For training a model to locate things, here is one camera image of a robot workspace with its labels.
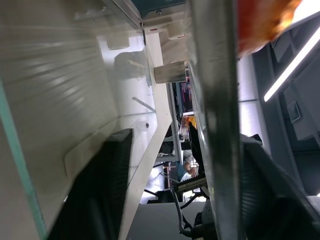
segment metal rail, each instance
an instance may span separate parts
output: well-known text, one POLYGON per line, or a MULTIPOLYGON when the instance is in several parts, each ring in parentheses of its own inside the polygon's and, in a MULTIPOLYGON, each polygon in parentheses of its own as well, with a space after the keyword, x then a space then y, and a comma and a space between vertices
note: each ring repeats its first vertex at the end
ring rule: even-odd
POLYGON ((240 134, 233 0, 191 0, 188 44, 197 129, 220 240, 240 238, 240 134))
POLYGON ((112 1, 119 9, 123 11, 123 13, 136 25, 136 27, 140 28, 140 23, 142 22, 140 12, 133 4, 131 0, 103 0, 105 3, 109 4, 112 1))

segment person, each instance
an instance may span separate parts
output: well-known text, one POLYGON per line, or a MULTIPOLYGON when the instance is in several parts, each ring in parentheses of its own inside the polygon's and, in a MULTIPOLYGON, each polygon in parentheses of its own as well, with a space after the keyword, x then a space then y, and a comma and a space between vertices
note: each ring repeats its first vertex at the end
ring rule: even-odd
POLYGON ((193 178, 198 175, 198 168, 196 166, 197 161, 192 155, 191 150, 183 151, 183 164, 176 161, 176 175, 179 182, 183 182, 189 178, 193 178))

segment air vent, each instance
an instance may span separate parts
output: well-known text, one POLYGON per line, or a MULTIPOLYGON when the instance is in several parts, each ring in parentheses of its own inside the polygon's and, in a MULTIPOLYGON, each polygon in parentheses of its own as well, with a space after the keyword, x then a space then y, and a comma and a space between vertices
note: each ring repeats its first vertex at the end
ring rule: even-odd
POLYGON ((290 103, 287 108, 288 108, 291 123, 294 123, 301 118, 301 115, 298 109, 298 104, 296 101, 293 101, 292 103, 290 103))

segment glass panel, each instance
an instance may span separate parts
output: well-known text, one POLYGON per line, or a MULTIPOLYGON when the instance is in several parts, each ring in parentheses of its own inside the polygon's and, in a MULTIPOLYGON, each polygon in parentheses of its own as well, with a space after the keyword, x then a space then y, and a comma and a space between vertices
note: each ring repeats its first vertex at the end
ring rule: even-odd
MULTIPOLYGON (((150 70, 142 31, 114 6, 9 2, 0 10, 0 75, 48 228, 77 173, 109 134, 125 128, 134 129, 131 181, 157 128, 150 70)), ((0 140, 6 142, 4 134, 0 140)), ((2 163, 12 161, 5 151, 2 163)), ((0 169, 0 175, 8 170, 0 169)), ((9 204, 22 189, 13 181, 3 183, 12 186, 0 202, 10 214, 0 219, 15 219, 2 224, 3 238, 35 239, 34 229, 25 228, 30 219, 19 217, 28 208, 9 204)))

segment orange object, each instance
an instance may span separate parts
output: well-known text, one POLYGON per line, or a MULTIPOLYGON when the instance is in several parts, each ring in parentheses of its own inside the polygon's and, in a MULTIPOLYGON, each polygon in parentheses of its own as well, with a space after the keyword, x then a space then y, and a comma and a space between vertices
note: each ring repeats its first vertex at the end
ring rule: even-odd
POLYGON ((249 55, 278 37, 302 0, 238 0, 238 56, 249 55))
POLYGON ((189 128, 189 123, 192 123, 192 125, 197 128, 197 123, 196 123, 196 117, 195 116, 183 116, 181 124, 184 126, 184 128, 188 129, 189 128))

